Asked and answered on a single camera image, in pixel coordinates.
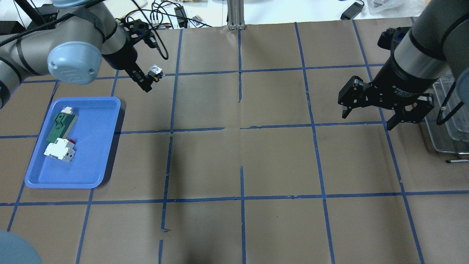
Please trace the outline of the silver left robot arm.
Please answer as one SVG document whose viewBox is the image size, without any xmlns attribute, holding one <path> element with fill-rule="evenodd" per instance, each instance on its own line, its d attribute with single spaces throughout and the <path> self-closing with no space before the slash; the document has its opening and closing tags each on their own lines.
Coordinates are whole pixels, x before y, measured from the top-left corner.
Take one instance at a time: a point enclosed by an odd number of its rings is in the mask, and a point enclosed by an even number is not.
<svg viewBox="0 0 469 264">
<path fill-rule="evenodd" d="M 68 84 L 90 84 L 103 60 L 146 92 L 162 79 L 161 68 L 151 67 L 145 74 L 136 63 L 136 43 L 144 40 L 156 47 L 147 23 L 119 24 L 102 0 L 54 0 L 52 5 L 58 9 L 56 20 L 1 36 L 1 106 L 29 77 L 50 74 Z"/>
</svg>

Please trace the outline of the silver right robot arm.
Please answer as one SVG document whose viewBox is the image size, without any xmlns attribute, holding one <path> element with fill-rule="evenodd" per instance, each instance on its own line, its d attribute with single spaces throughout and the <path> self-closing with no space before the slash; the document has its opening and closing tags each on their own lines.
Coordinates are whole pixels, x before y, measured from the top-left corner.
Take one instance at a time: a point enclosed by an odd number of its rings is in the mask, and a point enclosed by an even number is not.
<svg viewBox="0 0 469 264">
<path fill-rule="evenodd" d="M 387 130 L 401 122 L 418 123 L 434 108 L 426 91 L 451 71 L 454 90 L 468 105 L 467 0 L 432 0 L 411 27 L 389 28 L 377 44 L 390 57 L 372 82 L 352 76 L 338 95 L 342 118 L 357 107 L 393 110 Z"/>
</svg>

